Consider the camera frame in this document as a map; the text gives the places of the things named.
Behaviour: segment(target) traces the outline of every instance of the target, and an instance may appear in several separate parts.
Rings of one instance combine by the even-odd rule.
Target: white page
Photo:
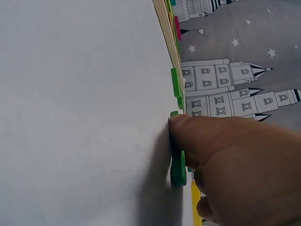
[[[1,1],[0,225],[180,224],[171,67],[151,0]]]

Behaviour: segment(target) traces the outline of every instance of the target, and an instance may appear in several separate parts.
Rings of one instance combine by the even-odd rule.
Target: castle tower
[[[244,117],[263,121],[270,117],[266,112],[301,100],[300,89],[259,94],[262,89],[242,89],[217,95],[187,98],[187,114],[191,116]]]
[[[176,0],[173,14],[179,22],[213,14],[220,5],[230,4],[238,0]]]
[[[182,63],[186,97],[214,95],[234,91],[238,84],[258,80],[272,68],[229,59],[188,61]]]

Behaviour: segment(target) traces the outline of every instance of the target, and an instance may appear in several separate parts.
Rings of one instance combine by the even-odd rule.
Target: fingernail
[[[188,116],[186,114],[174,115],[170,118],[170,125],[175,126],[175,125],[179,124],[181,121],[183,121],[187,118],[190,118],[190,116]]]

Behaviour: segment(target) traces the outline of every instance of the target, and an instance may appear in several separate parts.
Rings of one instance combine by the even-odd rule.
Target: gray background
[[[300,22],[299,0],[240,0],[222,5],[213,15],[181,23],[181,29],[205,30],[204,36],[197,31],[182,35],[181,58],[183,62],[229,58],[231,62],[251,61],[274,68],[258,81],[236,86],[236,90],[262,88],[264,93],[301,89]],[[239,40],[239,46],[234,47],[233,39]],[[189,45],[195,45],[196,51],[191,53]],[[268,54],[270,48],[276,50],[276,57]],[[301,102],[280,107],[270,112],[272,116],[265,122],[301,129],[300,112]]]

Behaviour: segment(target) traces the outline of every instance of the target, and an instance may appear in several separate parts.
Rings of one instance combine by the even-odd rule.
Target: tower spire
[[[265,72],[272,71],[273,68],[264,68],[259,65],[251,64],[251,69],[253,71],[254,77],[259,78],[262,76]]]

